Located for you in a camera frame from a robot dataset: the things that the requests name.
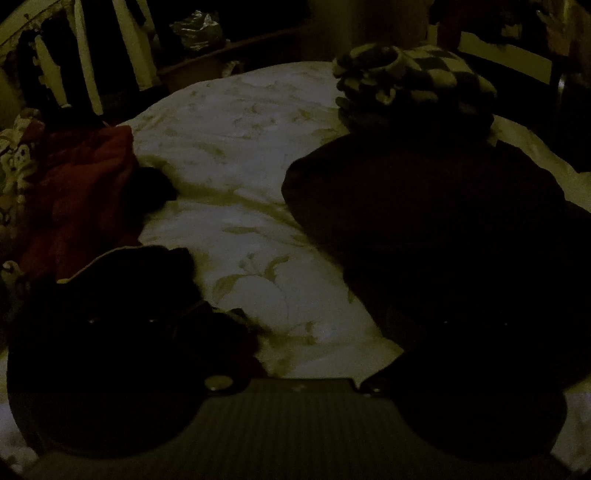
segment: red clothing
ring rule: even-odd
[[[18,262],[23,272],[69,278],[113,248],[139,245],[141,225],[129,224],[122,202],[137,168],[130,127],[50,135]]]

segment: plastic bag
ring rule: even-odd
[[[170,24],[170,28],[181,38],[183,47],[192,52],[204,53],[222,48],[226,44],[222,27],[215,16],[199,10]]]

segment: checkered blanket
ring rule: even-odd
[[[425,45],[412,50],[368,44],[333,62],[341,119],[364,129],[435,125],[488,132],[496,89],[458,55]]]

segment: bedsheet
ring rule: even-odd
[[[179,191],[149,218],[140,241],[191,251],[206,300],[244,309],[266,331],[258,358],[271,375],[360,383],[402,350],[381,336],[339,266],[307,240],[281,195],[294,160],[347,133],[338,94],[330,63],[286,64],[189,86],[127,124],[140,164],[162,169]],[[496,118],[493,132],[591,211],[590,174],[577,174],[509,120]],[[583,382],[567,393],[569,418],[554,454],[586,469],[591,395],[582,391],[591,388]],[[10,435],[10,419],[0,422],[0,455],[30,461],[21,440],[6,445]]]

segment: dark clothing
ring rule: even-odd
[[[39,65],[34,64],[34,61],[38,62],[37,52],[31,46],[35,43],[37,35],[35,31],[29,30],[23,32],[18,40],[18,80],[27,106],[36,108],[42,113],[51,114],[58,110],[59,106],[51,90],[39,81],[39,77],[43,75],[43,70]]]
[[[105,109],[117,108],[139,88],[115,8],[110,0],[82,0],[82,10],[96,86]]]
[[[350,135],[292,164],[282,191],[403,348],[492,329],[563,385],[589,369],[591,220],[519,149]]]
[[[92,111],[82,73],[78,43],[65,12],[59,12],[42,23],[41,38],[51,58],[60,67],[68,103],[77,111]]]
[[[209,376],[238,389],[265,376],[256,334],[203,302],[194,275],[188,250],[142,247],[32,288],[8,361],[11,410],[30,446],[133,455],[189,423]]]

